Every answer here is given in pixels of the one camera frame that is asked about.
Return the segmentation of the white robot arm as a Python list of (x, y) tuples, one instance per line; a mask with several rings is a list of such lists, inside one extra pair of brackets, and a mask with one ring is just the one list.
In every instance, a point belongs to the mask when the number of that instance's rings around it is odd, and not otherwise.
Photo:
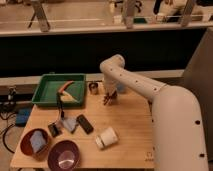
[(155, 171), (209, 171), (200, 104), (188, 89), (124, 68), (116, 54), (100, 63), (106, 94), (121, 83), (152, 103)]

